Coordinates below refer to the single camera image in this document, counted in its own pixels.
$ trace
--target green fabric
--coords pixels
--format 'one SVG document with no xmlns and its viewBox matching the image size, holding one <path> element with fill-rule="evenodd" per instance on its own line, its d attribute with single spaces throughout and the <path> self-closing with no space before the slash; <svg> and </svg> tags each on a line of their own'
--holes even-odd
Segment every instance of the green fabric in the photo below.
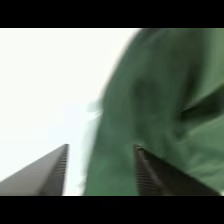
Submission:
<svg viewBox="0 0 224 224">
<path fill-rule="evenodd" d="M 137 195 L 133 145 L 224 189 L 224 29 L 141 30 L 105 91 L 84 195 Z"/>
</svg>

